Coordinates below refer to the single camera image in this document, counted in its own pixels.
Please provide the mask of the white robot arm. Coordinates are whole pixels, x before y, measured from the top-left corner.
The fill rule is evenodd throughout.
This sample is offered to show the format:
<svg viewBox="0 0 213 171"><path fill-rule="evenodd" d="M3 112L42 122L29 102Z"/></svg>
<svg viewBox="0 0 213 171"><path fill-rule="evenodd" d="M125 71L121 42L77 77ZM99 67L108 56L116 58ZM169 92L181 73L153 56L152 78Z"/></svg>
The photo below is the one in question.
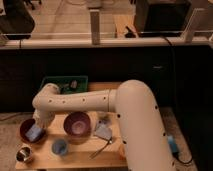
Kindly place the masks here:
<svg viewBox="0 0 213 171"><path fill-rule="evenodd" d="M57 112L114 112L130 171L176 171L156 99L142 81L128 80L116 89L75 94L61 94L57 85L48 83L32 105L37 124L44 127Z"/></svg>

